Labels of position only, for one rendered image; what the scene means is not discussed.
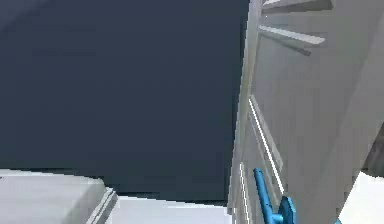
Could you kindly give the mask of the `white box-shaped furniture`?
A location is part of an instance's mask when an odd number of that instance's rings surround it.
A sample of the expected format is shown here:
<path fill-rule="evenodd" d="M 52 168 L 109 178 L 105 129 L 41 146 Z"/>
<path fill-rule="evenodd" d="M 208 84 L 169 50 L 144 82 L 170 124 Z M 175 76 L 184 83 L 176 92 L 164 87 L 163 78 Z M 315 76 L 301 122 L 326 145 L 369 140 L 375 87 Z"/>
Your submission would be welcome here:
<path fill-rule="evenodd" d="M 0 169 L 0 224 L 107 224 L 117 201 L 101 179 Z"/>

